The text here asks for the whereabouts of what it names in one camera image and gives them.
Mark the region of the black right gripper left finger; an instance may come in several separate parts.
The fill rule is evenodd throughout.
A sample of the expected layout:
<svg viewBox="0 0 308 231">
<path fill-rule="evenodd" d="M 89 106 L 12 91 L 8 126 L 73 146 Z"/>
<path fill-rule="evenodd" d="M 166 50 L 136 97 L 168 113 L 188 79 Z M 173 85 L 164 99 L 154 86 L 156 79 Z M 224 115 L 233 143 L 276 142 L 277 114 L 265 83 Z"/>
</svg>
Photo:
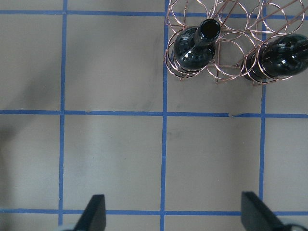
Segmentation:
<svg viewBox="0 0 308 231">
<path fill-rule="evenodd" d="M 104 231 L 106 228 L 105 197 L 103 194 L 93 195 L 74 231 Z"/>
</svg>

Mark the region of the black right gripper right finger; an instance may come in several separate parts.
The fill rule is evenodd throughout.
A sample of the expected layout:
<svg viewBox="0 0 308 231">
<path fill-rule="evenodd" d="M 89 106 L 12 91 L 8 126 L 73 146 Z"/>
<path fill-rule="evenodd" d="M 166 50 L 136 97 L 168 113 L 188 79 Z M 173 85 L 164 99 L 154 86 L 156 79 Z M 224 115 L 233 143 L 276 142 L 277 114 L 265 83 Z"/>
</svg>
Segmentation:
<svg viewBox="0 0 308 231">
<path fill-rule="evenodd" d="M 254 192 L 242 192 L 241 223 L 246 231 L 285 231 L 285 225 Z"/>
</svg>

